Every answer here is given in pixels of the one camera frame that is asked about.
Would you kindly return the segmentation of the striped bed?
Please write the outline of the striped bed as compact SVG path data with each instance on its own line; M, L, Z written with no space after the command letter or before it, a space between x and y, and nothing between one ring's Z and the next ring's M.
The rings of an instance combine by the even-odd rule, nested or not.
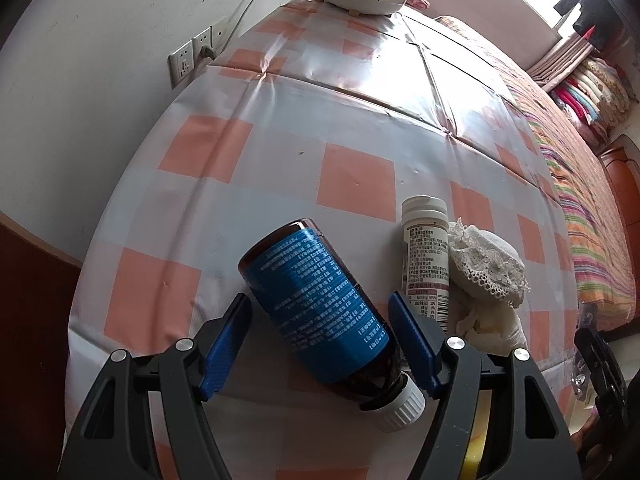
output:
M598 305L600 330L637 313L637 285L626 228L602 162L532 77L464 21L436 18L501 76L541 149L564 212L578 299Z

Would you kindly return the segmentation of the white lace cloth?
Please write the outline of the white lace cloth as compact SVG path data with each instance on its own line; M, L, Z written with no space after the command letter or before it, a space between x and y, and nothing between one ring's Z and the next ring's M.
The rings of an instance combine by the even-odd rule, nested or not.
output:
M527 349L518 308L529 287L516 249L460 220L450 223L448 244L449 333L496 356Z

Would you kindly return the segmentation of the white pill bottle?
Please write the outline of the white pill bottle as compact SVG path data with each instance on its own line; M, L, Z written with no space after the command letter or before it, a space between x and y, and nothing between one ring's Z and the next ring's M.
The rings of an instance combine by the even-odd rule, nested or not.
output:
M446 203L416 195L401 204L404 242L402 292L420 315L447 333L449 322L449 240Z

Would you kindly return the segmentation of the right pink curtain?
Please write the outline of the right pink curtain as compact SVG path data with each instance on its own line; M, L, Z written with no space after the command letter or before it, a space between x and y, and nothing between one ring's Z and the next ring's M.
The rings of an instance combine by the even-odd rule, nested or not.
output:
M593 51L584 37L571 34L559 41L527 73L545 92L553 90Z

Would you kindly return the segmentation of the pink checkered tablecloth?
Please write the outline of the pink checkered tablecloth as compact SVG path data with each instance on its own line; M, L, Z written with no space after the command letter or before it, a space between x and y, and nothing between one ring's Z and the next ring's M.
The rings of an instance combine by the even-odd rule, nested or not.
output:
M411 11L353 18L292 0L236 40L158 120L96 229L70 311L72 428L113 351L163 352L244 294L252 324L203 405L227 479L412 479L437 402L401 348L425 408L385 432L309 375L238 263L309 218L390 326L392 293L408 300L401 204L416 195L440 198L449 223L493 232L523 259L528 348L516 349L563 415L578 306L564 214L524 115L495 79Z

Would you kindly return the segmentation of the brown bottle blue label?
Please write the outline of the brown bottle blue label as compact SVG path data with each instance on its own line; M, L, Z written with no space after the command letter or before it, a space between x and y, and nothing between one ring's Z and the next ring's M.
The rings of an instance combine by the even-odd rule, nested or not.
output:
M424 395L401 368L396 337L311 219L268 234L238 269L316 382L356 403L385 432L419 420Z

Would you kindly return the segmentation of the wall power sockets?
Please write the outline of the wall power sockets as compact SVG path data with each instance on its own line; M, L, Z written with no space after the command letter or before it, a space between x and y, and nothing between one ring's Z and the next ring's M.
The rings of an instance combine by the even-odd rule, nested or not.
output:
M216 58L227 40L229 19L217 18L180 48L168 55L169 80L176 88L190 77L205 60Z

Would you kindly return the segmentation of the yellow green sponge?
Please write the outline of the yellow green sponge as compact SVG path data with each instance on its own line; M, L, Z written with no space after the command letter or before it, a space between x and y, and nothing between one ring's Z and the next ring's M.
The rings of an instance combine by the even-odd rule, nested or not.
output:
M490 404L491 392L482 390L477 398L471 437L460 471L460 480L474 480L477 477L487 440Z

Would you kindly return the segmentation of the stack of folded quilts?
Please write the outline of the stack of folded quilts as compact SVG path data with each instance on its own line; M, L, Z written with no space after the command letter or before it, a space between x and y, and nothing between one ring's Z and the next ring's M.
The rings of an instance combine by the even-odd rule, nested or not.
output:
M595 152L610 143L613 130L639 103L626 73L597 56L585 58L550 96Z

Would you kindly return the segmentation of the hanging dark clothes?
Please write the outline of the hanging dark clothes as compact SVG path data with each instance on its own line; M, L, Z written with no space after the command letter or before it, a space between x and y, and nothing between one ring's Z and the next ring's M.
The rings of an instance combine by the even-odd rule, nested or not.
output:
M572 27L579 36L597 50L611 47L620 37L631 37L631 31L608 0L559 0L553 9L564 16L580 5L580 13Z

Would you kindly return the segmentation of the wooden headboard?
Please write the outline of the wooden headboard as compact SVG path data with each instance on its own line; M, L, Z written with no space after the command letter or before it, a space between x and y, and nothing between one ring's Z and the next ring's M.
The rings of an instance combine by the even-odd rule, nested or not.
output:
M599 155L622 219L634 286L639 292L639 149L619 136Z

